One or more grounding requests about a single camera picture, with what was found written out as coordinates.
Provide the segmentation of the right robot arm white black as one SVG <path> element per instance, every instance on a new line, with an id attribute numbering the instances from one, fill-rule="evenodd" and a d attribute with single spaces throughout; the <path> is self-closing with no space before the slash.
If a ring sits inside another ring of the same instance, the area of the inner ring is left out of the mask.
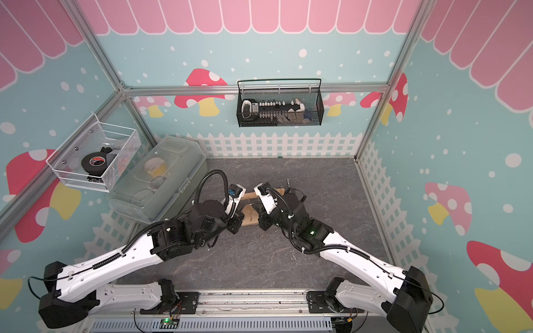
<path id="1" fill-rule="evenodd" d="M 254 210 L 262 230 L 277 226 L 296 251 L 321 257 L 364 281 L 359 285 L 334 279 L 326 291 L 330 307 L 379 314 L 398 332 L 425 330 L 438 297 L 431 292 L 425 273 L 414 266 L 395 266 L 351 244 L 332 227 L 312 218 L 303 200 L 291 190 L 280 194 L 269 183 L 261 183 L 254 191 L 260 199 Z"/>

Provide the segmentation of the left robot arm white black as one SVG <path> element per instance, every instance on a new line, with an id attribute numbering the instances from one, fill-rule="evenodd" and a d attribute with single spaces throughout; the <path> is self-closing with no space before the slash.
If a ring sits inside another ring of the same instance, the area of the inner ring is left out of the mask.
<path id="1" fill-rule="evenodd" d="M 153 222 L 123 247 L 97 258 L 75 265 L 48 264 L 40 278 L 47 288 L 38 309 L 44 324 L 64 328 L 106 310 L 176 315 L 183 301 L 171 280 L 124 287 L 112 282 L 204 246 L 212 248 L 225 230 L 236 234 L 244 218 L 238 208 L 245 193 L 241 185 L 230 184 L 222 170 L 212 170 L 198 184 L 189 210 Z"/>

